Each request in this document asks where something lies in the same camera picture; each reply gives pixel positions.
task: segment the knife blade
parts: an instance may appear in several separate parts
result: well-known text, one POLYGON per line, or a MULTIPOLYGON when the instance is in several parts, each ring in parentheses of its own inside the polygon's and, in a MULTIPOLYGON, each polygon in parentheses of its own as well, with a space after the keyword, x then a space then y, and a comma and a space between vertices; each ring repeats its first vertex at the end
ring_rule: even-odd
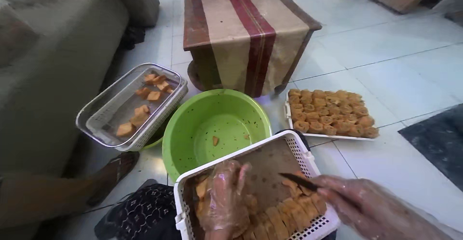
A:
POLYGON ((291 174, 291 173, 279 173, 280 176, 284 177, 284 178, 287 178, 293 182, 295 182, 296 184, 304 187, 304 188, 308 188, 310 189, 311 191, 314 191, 316 192, 317 189, 319 188, 319 186, 313 184, 312 182, 308 181, 308 180, 305 180, 297 175, 294 175, 294 174, 291 174))

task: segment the white plastic basket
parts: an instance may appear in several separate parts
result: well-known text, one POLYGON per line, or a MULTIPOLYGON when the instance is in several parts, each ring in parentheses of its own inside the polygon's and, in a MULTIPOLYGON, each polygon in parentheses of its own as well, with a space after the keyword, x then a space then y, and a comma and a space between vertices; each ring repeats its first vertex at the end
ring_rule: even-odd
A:
MULTIPOLYGON (((180 175, 174 185, 174 196, 177 208, 177 216, 176 216, 176 226, 177 229, 180 231, 183 240, 194 240, 195 236, 193 233, 193 228, 191 225, 190 220, 190 212, 194 210, 194 207, 190 207, 187 202, 184 200, 183 196, 183 186, 185 182, 189 178, 193 178, 194 176, 200 174, 201 172, 208 170, 215 166, 216 164, 227 160, 236 158, 238 156, 252 154, 257 149, 262 148, 264 145, 277 140, 277 139, 285 139, 287 145, 291 149, 294 157, 296 158, 297 162, 299 163, 301 171, 308 177, 316 177, 320 175, 320 171, 318 170, 315 164, 315 158, 309 151, 309 149, 304 145, 302 139, 297 135, 296 132, 292 130, 285 130, 282 131, 274 136, 271 136, 265 140, 252 144, 244 149, 236 151, 234 153, 228 154, 222 158, 217 160, 211 161, 203 166, 200 166, 196 169, 188 171, 180 175)), ((339 219, 338 215, 334 208, 327 204, 327 212, 325 215, 321 215, 316 219, 312 220, 312 225, 302 232, 294 233, 290 238, 290 240, 319 240, 323 237, 326 237, 331 232, 336 230, 341 225, 341 220, 339 219)))
POLYGON ((90 101, 79 112, 76 125, 85 134, 106 147, 119 151, 137 151, 156 132, 180 100, 187 94, 187 81, 170 69, 154 63, 144 63, 126 73, 101 94, 90 101), (166 81, 174 89, 172 94, 164 94, 159 102, 149 102, 135 95, 135 91, 144 84, 146 74, 165 75, 166 81), (117 127, 127 122, 136 107, 146 104, 150 108, 149 119, 126 139, 115 136, 117 127))
MULTIPOLYGON (((286 121, 289 124, 289 127, 291 129, 294 129, 293 127, 293 120, 291 119, 291 108, 289 107, 289 100, 288 100, 288 95, 286 94, 286 101, 284 105, 284 113, 285 113, 285 118, 286 121)), ((373 138, 365 138, 365 137, 351 137, 351 136, 339 136, 339 135, 326 135, 326 134, 315 134, 315 133, 303 133, 304 136, 312 136, 312 137, 330 137, 330 138, 341 138, 341 139, 355 139, 355 140, 371 140, 373 141, 373 138)))

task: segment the hand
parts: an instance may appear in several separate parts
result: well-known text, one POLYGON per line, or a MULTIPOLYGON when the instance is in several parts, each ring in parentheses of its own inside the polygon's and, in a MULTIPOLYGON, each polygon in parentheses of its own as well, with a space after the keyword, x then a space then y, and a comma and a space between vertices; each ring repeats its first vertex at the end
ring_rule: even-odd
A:
POLYGON ((321 175, 312 179, 342 222, 372 240, 450 240, 424 218, 368 179, 321 175))
POLYGON ((206 233, 220 230, 235 234, 246 230, 250 221, 242 192, 250 168, 250 164, 241 166, 235 160, 215 166, 208 178, 204 207, 197 213, 206 233))

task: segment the green plastic basin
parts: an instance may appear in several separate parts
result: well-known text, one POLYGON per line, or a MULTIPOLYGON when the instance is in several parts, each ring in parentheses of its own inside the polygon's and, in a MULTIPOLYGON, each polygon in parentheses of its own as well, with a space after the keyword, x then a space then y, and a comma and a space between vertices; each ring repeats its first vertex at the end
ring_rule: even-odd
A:
POLYGON ((269 118, 251 97, 228 89, 206 91, 186 101, 170 119, 163 160, 174 182, 180 174, 270 136, 269 118), (213 136, 219 138, 217 146, 213 136))

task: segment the striped cloth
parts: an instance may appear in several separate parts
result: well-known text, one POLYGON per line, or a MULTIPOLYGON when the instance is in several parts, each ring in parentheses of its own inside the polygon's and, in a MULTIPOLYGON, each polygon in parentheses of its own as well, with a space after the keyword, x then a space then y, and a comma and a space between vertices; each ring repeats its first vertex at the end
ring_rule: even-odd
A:
POLYGON ((205 89, 259 97, 288 83, 319 29, 292 0, 185 0, 183 47, 192 52, 199 71, 207 64, 199 72, 200 78, 212 79, 203 83, 205 89), (213 59, 205 60, 207 55, 213 59))

